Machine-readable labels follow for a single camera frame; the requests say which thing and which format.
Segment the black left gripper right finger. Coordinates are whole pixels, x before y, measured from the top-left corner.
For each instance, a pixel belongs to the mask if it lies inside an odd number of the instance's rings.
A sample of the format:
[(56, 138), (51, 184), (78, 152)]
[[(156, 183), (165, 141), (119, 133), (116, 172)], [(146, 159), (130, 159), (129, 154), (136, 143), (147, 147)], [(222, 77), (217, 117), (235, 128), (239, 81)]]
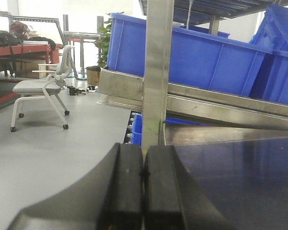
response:
[(173, 146), (151, 146), (144, 171), (147, 230), (233, 228), (188, 174)]

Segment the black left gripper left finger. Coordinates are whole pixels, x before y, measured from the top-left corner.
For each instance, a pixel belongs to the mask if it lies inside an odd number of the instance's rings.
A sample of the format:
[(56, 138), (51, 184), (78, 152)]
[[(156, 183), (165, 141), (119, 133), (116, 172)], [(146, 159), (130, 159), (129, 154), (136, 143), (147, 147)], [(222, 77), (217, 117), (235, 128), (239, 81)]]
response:
[(19, 211), (10, 230), (139, 230), (142, 226), (142, 152), (116, 143), (77, 182)]

